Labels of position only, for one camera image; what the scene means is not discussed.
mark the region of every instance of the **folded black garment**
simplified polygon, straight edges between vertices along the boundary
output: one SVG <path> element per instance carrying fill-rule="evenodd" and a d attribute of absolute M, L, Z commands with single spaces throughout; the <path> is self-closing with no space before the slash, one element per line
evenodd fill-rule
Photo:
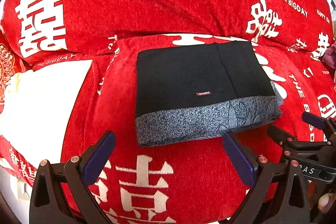
<path fill-rule="evenodd" d="M 141 146 L 220 137 L 281 115 L 282 99 L 249 42 L 143 51 L 136 69 Z"/>

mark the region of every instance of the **black fabric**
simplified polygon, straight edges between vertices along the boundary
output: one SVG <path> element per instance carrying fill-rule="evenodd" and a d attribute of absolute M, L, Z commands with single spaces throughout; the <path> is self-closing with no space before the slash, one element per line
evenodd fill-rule
<path fill-rule="evenodd" d="M 137 117 L 237 98 L 275 96 L 249 42 L 143 51 L 136 68 Z"/>

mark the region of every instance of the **red blanket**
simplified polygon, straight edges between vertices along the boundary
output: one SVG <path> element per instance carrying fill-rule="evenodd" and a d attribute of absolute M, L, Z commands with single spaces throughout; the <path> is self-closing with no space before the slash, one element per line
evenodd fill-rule
<path fill-rule="evenodd" d="M 317 60 L 333 43 L 330 18 L 326 0 L 6 0 L 1 25 L 13 52 L 34 70 L 93 60 L 68 123 L 61 160 L 80 155 L 105 130 L 115 132 L 115 151 L 90 187 L 113 223 L 201 224 L 231 216 L 247 187 L 220 138 L 137 146 L 137 53 L 230 40 L 215 36 L 252 40 L 259 63 L 284 99 L 275 124 L 300 140 L 321 141 L 322 132 L 300 117 L 303 111 L 336 115 L 333 81 Z M 257 155 L 278 161 L 280 149 L 265 129 L 238 136 Z M 4 138 L 0 156 L 32 184 L 36 169 Z"/>

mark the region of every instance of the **white chinese character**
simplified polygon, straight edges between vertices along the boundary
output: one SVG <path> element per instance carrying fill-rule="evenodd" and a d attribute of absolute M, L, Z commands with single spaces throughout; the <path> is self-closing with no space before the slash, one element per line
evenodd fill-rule
<path fill-rule="evenodd" d="M 177 46 L 191 46 L 191 45 L 202 45 L 205 44 L 204 41 L 196 40 L 197 38 L 211 38 L 210 34 L 196 34 L 196 33 L 167 33 L 164 34 L 168 37 L 181 37 L 181 39 L 177 39 L 173 41 L 174 45 Z"/>
<path fill-rule="evenodd" d="M 24 58 L 41 50 L 67 49 L 65 38 L 54 40 L 54 37 L 66 34 L 65 28 L 59 28 L 64 26 L 64 22 L 63 4 L 54 6 L 58 1 L 60 0 L 21 0 L 15 8 L 15 12 L 19 12 L 17 17 L 23 19 L 18 43 L 22 44 L 20 50 Z"/>
<path fill-rule="evenodd" d="M 118 216 L 115 211 L 113 211 L 111 208 L 109 211 L 104 211 L 106 213 L 106 216 L 111 220 L 113 224 L 119 224 L 118 220 L 116 220 L 114 217 Z"/>
<path fill-rule="evenodd" d="M 245 31 L 246 33 L 253 34 L 257 29 L 259 30 L 256 37 L 252 39 L 252 41 L 256 43 L 258 42 L 258 37 L 260 35 L 264 35 L 268 38 L 276 37 L 279 32 L 275 32 L 274 29 L 276 26 L 280 26 L 282 24 L 282 19 L 278 18 L 278 13 L 273 12 L 271 9 L 267 10 L 265 0 L 260 0 L 260 2 L 262 9 L 260 3 L 256 3 L 251 6 L 251 15 L 254 19 L 247 23 Z"/>
<path fill-rule="evenodd" d="M 101 95 L 101 91 L 103 90 L 103 84 L 104 84 L 105 77 L 103 77 L 102 81 L 99 83 L 101 85 L 100 90 L 97 90 L 98 95 Z"/>
<path fill-rule="evenodd" d="M 317 97 L 317 100 L 319 101 L 318 104 L 322 118 L 328 119 L 336 116 L 335 104 L 328 95 L 322 94 Z"/>
<path fill-rule="evenodd" d="M 133 211 L 135 213 L 135 216 L 138 219 L 141 218 L 141 214 L 139 213 L 138 210 L 148 211 L 148 221 L 151 221 L 152 218 L 158 213 L 162 213 L 167 210 L 166 203 L 167 203 L 168 197 L 160 191 L 156 191 L 154 195 L 143 195 L 143 194 L 133 194 L 133 193 L 128 192 L 124 188 L 120 188 L 120 194 L 121 194 L 121 203 L 122 203 L 124 211 L 126 212 Z M 132 205 L 132 197 L 153 199 L 154 206 L 152 208 L 134 207 Z M 167 217 L 164 222 L 176 223 L 176 221 L 170 217 Z"/>
<path fill-rule="evenodd" d="M 311 76 L 313 76 L 313 72 L 311 70 L 311 68 L 307 68 L 307 70 L 310 72 L 310 75 L 306 72 L 306 69 L 303 70 L 303 74 L 307 77 L 310 78 Z"/>
<path fill-rule="evenodd" d="M 104 166 L 104 168 L 109 168 L 111 169 L 111 163 L 108 160 Z M 107 179 L 107 175 L 105 173 L 104 170 L 102 170 L 100 172 L 99 175 L 99 180 L 95 183 L 96 186 L 98 186 L 98 194 L 94 194 L 92 193 L 92 195 L 95 197 L 96 201 L 98 204 L 100 204 L 101 202 L 107 202 L 107 192 L 109 191 L 109 189 L 107 188 L 107 186 L 104 184 L 104 182 L 101 179 L 106 180 Z"/>
<path fill-rule="evenodd" d="M 149 163 L 152 161 L 152 158 L 146 155 L 138 155 L 137 156 L 137 164 L 136 169 L 124 168 L 116 166 L 116 170 L 128 173 L 136 173 L 136 182 L 125 182 L 119 180 L 120 185 L 125 186 L 133 186 L 133 187 L 145 187 L 145 188 L 168 188 L 168 183 L 160 177 L 156 184 L 149 184 L 149 175 L 164 175 L 164 174 L 173 174 L 174 170 L 167 162 L 164 162 L 162 168 L 160 170 L 150 170 Z M 167 210 L 166 202 L 168 197 L 160 192 L 156 191 L 154 195 L 146 195 L 146 194 L 137 194 L 137 193 L 130 193 L 124 188 L 120 188 L 120 195 L 121 195 L 121 203 L 123 206 L 124 211 L 135 213 L 136 218 L 128 218 L 132 220 L 141 220 L 141 213 L 139 210 L 146 210 L 148 212 L 148 219 L 147 222 L 150 222 L 152 218 L 157 215 L 158 213 L 162 213 Z M 154 200 L 154 206 L 151 208 L 145 207 L 135 207 L 132 204 L 132 197 L 136 198 L 149 198 Z M 166 223 L 176 223 L 176 221 L 170 217 L 167 217 L 164 221 Z"/>
<path fill-rule="evenodd" d="M 10 158 L 13 162 L 13 164 L 15 164 L 16 166 L 19 166 L 18 165 L 18 162 L 19 162 L 19 159 L 16 157 L 16 155 L 14 154 L 14 151 L 12 148 L 9 149 L 9 153 L 10 153 Z"/>
<path fill-rule="evenodd" d="M 327 34 L 323 35 L 322 32 L 319 34 L 319 40 L 318 40 L 318 46 L 319 47 L 315 51 L 311 52 L 310 57 L 312 59 L 314 59 L 316 61 L 320 61 L 318 59 L 318 57 L 321 57 L 325 53 L 327 48 L 330 46 L 330 44 L 328 43 L 328 40 L 329 40 L 329 37 L 328 37 Z"/>
<path fill-rule="evenodd" d="M 147 187 L 147 188 L 168 188 L 168 183 L 160 177 L 156 185 L 149 184 L 149 174 L 173 174 L 173 168 L 165 161 L 161 170 L 149 170 L 151 157 L 139 155 L 137 157 L 136 169 L 129 169 L 116 166 L 116 170 L 123 172 L 136 173 L 136 183 L 130 183 L 119 180 L 120 185 Z"/>
<path fill-rule="evenodd" d="M 23 161 L 20 161 L 20 165 L 21 165 L 21 169 L 19 169 L 19 171 L 22 173 L 22 177 L 26 177 L 29 178 L 27 171 L 26 171 L 26 165 L 23 163 Z"/>
<path fill-rule="evenodd" d="M 307 47 L 306 42 L 302 42 L 301 39 L 299 38 L 296 40 L 296 44 L 291 45 L 290 47 L 286 47 L 286 49 L 289 52 L 297 52 L 296 49 L 305 47 Z"/>
<path fill-rule="evenodd" d="M 36 178 L 37 171 L 33 171 L 31 167 L 28 167 L 29 170 L 29 179 L 34 182 Z"/>
<path fill-rule="evenodd" d="M 112 46 L 113 44 L 118 40 L 117 35 L 115 34 L 113 37 L 108 37 L 108 40 L 114 39 L 113 42 L 109 43 L 109 45 L 107 46 L 110 50 L 112 50 Z"/>

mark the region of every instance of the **gray patterned lining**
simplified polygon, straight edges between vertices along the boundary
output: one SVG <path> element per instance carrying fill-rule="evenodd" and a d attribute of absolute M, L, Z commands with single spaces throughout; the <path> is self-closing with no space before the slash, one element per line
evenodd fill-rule
<path fill-rule="evenodd" d="M 161 110 L 136 118 L 140 146 L 158 146 L 190 140 L 221 137 L 275 121 L 283 103 L 274 84 L 275 96 L 238 98 L 213 105 Z"/>

